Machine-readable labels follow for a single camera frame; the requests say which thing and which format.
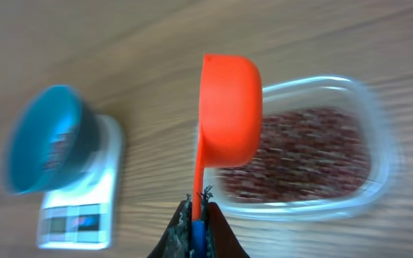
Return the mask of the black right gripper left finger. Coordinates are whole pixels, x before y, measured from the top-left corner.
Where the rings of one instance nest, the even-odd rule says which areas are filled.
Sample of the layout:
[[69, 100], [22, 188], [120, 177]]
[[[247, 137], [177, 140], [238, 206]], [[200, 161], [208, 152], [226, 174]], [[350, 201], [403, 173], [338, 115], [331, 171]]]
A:
[[148, 258], [189, 258], [191, 233], [191, 196], [178, 205], [166, 230]]

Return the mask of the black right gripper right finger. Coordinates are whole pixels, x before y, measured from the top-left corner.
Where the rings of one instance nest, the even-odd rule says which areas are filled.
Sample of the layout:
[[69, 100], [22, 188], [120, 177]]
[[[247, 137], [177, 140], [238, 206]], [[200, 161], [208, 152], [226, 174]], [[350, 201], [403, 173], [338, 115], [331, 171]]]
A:
[[206, 257], [250, 258], [217, 203], [210, 201], [212, 197], [212, 186], [208, 185], [201, 193], [201, 220], [206, 227]]

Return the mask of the orange measuring scoop blue handle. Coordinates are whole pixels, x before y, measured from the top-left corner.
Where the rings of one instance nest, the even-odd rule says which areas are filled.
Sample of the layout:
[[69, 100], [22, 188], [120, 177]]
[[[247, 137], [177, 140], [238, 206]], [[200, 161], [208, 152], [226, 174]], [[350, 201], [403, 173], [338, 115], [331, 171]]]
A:
[[205, 168], [238, 167], [257, 151], [262, 122], [262, 81], [256, 65], [238, 55], [205, 54], [191, 201], [191, 247], [194, 257], [207, 255], [201, 221]]

